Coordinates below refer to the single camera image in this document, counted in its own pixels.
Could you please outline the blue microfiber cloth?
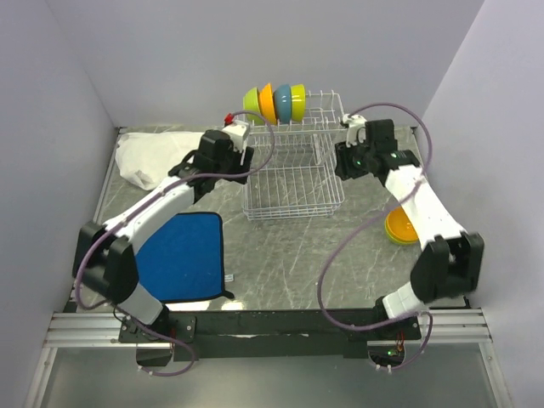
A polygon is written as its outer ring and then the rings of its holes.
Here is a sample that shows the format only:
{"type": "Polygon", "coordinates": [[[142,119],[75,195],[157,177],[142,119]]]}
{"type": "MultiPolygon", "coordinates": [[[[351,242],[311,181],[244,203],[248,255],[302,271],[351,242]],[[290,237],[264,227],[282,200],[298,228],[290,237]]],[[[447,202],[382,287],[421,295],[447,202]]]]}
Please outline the blue microfiber cloth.
{"type": "Polygon", "coordinates": [[[135,258],[140,284],[163,303],[235,297],[225,287],[223,220],[215,212],[177,214],[135,258]]]}

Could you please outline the white folded cloth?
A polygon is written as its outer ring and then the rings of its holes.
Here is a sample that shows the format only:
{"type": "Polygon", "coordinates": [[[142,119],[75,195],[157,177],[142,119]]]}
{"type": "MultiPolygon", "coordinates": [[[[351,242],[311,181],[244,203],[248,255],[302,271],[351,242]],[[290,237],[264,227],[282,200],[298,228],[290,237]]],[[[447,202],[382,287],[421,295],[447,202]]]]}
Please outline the white folded cloth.
{"type": "Polygon", "coordinates": [[[198,147],[203,132],[125,133],[116,144],[120,176],[142,190],[153,190],[168,171],[198,147]]]}

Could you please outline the lime green bowl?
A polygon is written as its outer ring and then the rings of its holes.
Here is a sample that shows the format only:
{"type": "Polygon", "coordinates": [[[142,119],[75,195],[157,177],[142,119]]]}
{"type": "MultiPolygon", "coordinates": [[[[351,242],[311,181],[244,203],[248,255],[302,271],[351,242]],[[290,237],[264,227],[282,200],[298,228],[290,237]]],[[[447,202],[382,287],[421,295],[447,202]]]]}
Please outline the lime green bowl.
{"type": "Polygon", "coordinates": [[[259,102],[259,90],[257,87],[249,89],[243,97],[243,110],[250,111],[246,114],[246,121],[254,126],[263,126],[262,111],[259,102]]]}

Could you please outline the white wire dish rack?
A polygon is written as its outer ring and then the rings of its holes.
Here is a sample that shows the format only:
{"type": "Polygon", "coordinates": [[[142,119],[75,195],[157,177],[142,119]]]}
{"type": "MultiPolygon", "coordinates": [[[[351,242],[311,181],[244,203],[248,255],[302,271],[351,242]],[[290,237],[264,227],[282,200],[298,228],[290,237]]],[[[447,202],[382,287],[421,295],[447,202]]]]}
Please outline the white wire dish rack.
{"type": "Polygon", "coordinates": [[[242,186],[242,211],[252,221],[332,215],[344,201],[335,175],[334,144],[344,138],[340,95],[334,91],[308,92],[300,122],[274,128],[270,144],[265,126],[253,126],[247,143],[254,149],[253,164],[268,164],[242,186]]]}

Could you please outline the aluminium rail frame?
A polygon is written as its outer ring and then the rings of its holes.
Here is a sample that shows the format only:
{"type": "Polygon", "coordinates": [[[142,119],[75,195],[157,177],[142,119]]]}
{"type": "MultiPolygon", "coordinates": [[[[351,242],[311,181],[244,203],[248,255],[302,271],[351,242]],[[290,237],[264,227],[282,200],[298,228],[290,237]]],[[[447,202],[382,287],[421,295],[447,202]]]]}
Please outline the aluminium rail frame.
{"type": "MultiPolygon", "coordinates": [[[[499,407],[512,407],[512,398],[502,374],[492,337],[480,309],[435,309],[431,343],[476,343],[490,381],[493,400],[499,407]]],[[[122,324],[107,313],[54,314],[43,342],[37,368],[25,399],[25,407],[39,407],[48,386],[57,352],[60,349],[120,348],[122,324]]]]}

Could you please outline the blue bowl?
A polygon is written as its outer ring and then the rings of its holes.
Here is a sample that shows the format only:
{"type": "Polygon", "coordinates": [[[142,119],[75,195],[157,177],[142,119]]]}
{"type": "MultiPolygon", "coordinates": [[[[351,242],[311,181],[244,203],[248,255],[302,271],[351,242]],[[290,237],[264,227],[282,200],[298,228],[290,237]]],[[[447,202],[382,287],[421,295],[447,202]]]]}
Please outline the blue bowl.
{"type": "Polygon", "coordinates": [[[273,93],[275,114],[280,124],[288,124],[292,119],[292,90],[288,84],[280,85],[273,93]]]}

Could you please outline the orange bowl stack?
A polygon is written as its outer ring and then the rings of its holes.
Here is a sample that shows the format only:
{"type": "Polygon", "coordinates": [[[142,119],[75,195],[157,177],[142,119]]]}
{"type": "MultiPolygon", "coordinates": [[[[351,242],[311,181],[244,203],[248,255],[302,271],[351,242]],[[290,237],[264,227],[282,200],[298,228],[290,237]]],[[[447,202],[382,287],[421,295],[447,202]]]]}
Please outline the orange bowl stack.
{"type": "Polygon", "coordinates": [[[386,231],[399,241],[417,241],[418,235],[405,211],[398,207],[385,218],[386,231]]]}

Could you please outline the black base bar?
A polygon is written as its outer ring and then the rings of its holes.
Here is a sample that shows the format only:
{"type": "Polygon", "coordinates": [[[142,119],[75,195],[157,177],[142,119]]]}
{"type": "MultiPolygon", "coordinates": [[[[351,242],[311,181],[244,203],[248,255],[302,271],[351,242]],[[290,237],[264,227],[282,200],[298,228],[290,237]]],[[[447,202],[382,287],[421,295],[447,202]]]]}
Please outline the black base bar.
{"type": "Polygon", "coordinates": [[[159,325],[201,359],[341,355],[364,359],[372,341],[420,340],[417,318],[373,331],[334,326],[318,309],[172,312],[159,325]]]}

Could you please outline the yellow-green bowl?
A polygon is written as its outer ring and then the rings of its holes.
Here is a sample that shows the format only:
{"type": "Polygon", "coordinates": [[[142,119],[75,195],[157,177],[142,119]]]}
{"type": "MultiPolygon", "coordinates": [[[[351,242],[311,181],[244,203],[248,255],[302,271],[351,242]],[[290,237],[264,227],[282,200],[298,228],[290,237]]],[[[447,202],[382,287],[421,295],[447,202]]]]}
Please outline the yellow-green bowl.
{"type": "Polygon", "coordinates": [[[301,122],[306,109],[306,89],[302,83],[291,86],[292,121],[301,122]]]}

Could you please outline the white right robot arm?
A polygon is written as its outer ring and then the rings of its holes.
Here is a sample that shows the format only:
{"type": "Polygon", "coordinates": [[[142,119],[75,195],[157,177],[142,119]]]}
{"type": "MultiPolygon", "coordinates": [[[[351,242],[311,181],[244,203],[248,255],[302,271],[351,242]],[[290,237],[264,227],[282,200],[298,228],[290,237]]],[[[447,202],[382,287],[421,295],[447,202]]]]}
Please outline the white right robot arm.
{"type": "Polygon", "coordinates": [[[479,283],[484,240],[467,232],[447,211],[412,150],[400,150],[390,119],[367,121],[346,115],[346,139],[335,145],[335,174],[342,180],[367,174],[377,178],[397,200],[411,223],[422,252],[407,283],[377,300],[366,330],[391,338],[402,320],[442,298],[474,292],[479,283]]]}

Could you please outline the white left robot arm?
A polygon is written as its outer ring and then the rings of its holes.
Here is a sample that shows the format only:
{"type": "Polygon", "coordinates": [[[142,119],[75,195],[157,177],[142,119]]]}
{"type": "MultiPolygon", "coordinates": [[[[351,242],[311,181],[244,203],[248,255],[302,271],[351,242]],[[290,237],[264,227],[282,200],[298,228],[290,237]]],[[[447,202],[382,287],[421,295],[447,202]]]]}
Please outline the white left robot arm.
{"type": "Polygon", "coordinates": [[[145,198],[104,224],[81,227],[73,265],[81,309],[90,308],[81,297],[85,286],[129,315],[150,341],[172,336],[169,309],[141,284],[136,255],[166,222],[210,193],[220,179],[247,181],[254,154],[247,146],[249,133],[249,125],[242,122],[207,130],[197,148],[145,198]]]}

